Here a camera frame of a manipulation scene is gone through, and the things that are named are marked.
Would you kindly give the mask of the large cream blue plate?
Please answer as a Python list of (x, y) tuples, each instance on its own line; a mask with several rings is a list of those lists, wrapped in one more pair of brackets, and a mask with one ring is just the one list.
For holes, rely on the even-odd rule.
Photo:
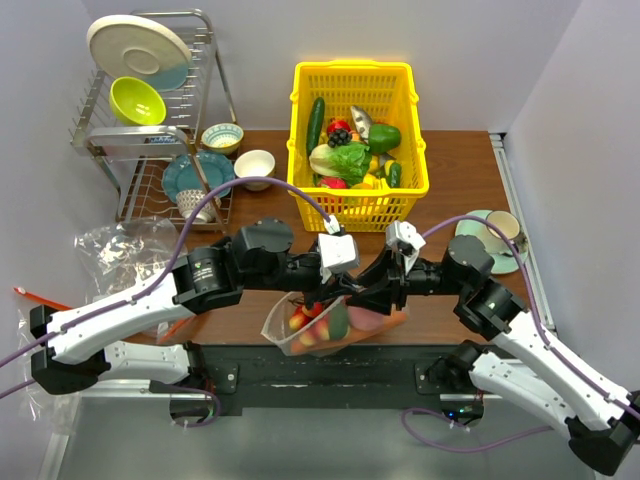
[(89, 27), (86, 42), (96, 65), (112, 78), (138, 78), (159, 92), (187, 81), (192, 54), (172, 30), (137, 15), (108, 15)]

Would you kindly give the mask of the teal patterned small bowl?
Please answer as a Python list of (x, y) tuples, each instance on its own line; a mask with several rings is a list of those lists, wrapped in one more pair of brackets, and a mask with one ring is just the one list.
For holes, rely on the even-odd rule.
[(201, 145), (215, 153), (234, 153), (244, 138), (244, 130), (235, 123), (219, 123), (203, 131)]

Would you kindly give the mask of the black grape bunch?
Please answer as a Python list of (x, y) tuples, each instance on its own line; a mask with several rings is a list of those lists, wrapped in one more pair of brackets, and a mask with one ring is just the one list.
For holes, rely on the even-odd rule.
[(339, 146), (348, 145), (352, 141), (352, 135), (349, 130), (335, 129), (328, 134), (328, 146), (336, 148)]

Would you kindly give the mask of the lime green bowl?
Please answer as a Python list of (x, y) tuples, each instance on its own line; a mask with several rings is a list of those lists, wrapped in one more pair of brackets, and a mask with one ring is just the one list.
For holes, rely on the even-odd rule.
[(116, 78), (109, 91), (109, 106), (125, 126), (155, 126), (166, 118), (166, 105), (148, 83), (134, 77)]

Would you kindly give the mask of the red pomegranate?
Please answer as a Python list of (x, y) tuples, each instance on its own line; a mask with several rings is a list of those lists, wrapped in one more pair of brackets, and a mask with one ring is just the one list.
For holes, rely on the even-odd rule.
[(331, 135), (333, 134), (336, 130), (345, 130), (347, 132), (349, 132), (351, 130), (351, 127), (349, 125), (349, 123), (343, 119), (339, 119), (339, 118), (331, 118), (329, 121), (329, 124), (327, 126), (327, 134)]

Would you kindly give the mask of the dark green cucumber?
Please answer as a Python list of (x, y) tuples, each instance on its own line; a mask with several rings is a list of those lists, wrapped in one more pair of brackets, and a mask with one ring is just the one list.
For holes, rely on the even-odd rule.
[(318, 146), (325, 114), (325, 100), (318, 97), (314, 100), (309, 113), (306, 137), (306, 154), (311, 155)]

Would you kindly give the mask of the grey toy fish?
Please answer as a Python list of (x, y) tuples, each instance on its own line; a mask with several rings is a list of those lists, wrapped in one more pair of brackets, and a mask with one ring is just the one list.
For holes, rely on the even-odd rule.
[(368, 113), (359, 106), (351, 106), (350, 111), (354, 122), (355, 132), (359, 135), (362, 142), (367, 143), (369, 141), (369, 131), (373, 125), (373, 120)]

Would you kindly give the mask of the metal dish rack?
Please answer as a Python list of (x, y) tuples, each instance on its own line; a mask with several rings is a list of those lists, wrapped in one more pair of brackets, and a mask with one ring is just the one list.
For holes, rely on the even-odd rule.
[(213, 189), (202, 136), (211, 78), (226, 78), (213, 24), (196, 8), (136, 10), (94, 20), (94, 68), (70, 144), (113, 187), (118, 221), (158, 216), (185, 223), (175, 197)]

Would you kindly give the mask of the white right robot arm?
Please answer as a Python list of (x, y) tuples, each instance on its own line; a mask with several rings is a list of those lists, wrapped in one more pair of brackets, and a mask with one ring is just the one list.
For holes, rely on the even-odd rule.
[(496, 394), (563, 436), (596, 472), (612, 476), (639, 439), (639, 394), (609, 380), (555, 337), (533, 310), (491, 275), (492, 257), (475, 237), (458, 235), (439, 262), (385, 246), (357, 278), (350, 306), (381, 314), (401, 309), (410, 296), (455, 295), (455, 315), (527, 367), (511, 370), (494, 352), (463, 342), (447, 359), (445, 379), (459, 393), (473, 387)]

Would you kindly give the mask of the yellow plastic basket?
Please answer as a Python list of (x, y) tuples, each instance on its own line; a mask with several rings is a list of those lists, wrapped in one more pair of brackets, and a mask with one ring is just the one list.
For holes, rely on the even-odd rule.
[[(331, 118), (347, 121), (351, 142), (360, 142), (350, 107), (364, 109), (373, 124), (398, 128), (401, 144), (382, 154), (372, 154), (369, 170), (361, 183), (347, 189), (318, 186), (322, 177), (310, 167), (306, 154), (307, 124), (314, 100), (325, 100), (325, 114), (319, 144), (328, 142)], [(373, 60), (335, 60), (301, 62), (295, 68), (290, 96), (292, 115), (288, 148), (287, 181), (314, 199), (317, 211), (303, 199), (298, 209), (308, 231), (322, 232), (325, 215), (333, 215), (349, 232), (382, 232), (389, 224), (408, 216), (415, 202), (429, 189), (426, 144), (421, 137), (412, 70), (402, 62)], [(401, 186), (390, 188), (385, 165), (396, 161), (402, 166)]]

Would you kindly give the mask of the red apple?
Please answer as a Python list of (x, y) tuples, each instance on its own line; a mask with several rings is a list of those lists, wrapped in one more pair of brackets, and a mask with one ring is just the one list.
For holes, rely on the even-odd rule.
[(347, 183), (343, 179), (337, 178), (337, 177), (322, 177), (318, 182), (318, 186), (322, 188), (329, 188), (329, 189), (347, 189), (348, 188)]

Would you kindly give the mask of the crumpled clear plastic bag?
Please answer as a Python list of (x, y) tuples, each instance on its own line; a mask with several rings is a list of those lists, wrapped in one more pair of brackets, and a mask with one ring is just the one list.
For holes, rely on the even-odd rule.
[(76, 236), (75, 253), (89, 275), (86, 299), (99, 300), (163, 271), (178, 238), (176, 227), (158, 216), (113, 223)]

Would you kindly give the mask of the small green cucumber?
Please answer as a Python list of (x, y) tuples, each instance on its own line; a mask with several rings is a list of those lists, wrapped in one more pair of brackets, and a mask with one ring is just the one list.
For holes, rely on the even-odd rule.
[(401, 186), (402, 166), (392, 161), (385, 165), (386, 181), (390, 188), (399, 188)]

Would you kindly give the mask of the clear white-dotted zip bag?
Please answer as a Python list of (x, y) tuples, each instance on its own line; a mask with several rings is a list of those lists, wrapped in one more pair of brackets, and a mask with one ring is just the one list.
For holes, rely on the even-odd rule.
[(408, 317), (406, 308), (382, 315), (348, 306), (343, 297), (307, 309), (303, 296), (291, 292), (273, 306), (261, 334), (287, 356), (321, 357), (385, 333)]

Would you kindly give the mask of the orange papaya slice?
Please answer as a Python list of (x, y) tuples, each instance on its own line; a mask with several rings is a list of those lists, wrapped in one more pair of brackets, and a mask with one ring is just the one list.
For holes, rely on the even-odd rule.
[(381, 321), (378, 322), (372, 330), (361, 330), (355, 327), (352, 327), (350, 324), (350, 333), (348, 336), (341, 341), (335, 341), (327, 343), (323, 346), (314, 347), (310, 351), (302, 354), (293, 354), (290, 349), (290, 354), (293, 356), (297, 355), (305, 355), (311, 354), (316, 356), (326, 356), (332, 353), (335, 353), (342, 348), (351, 345), (353, 343), (357, 343), (368, 339), (374, 335), (383, 333), (389, 329), (392, 329), (400, 324), (402, 324), (406, 320), (406, 315), (404, 313), (395, 313), (392, 316), (383, 316)]

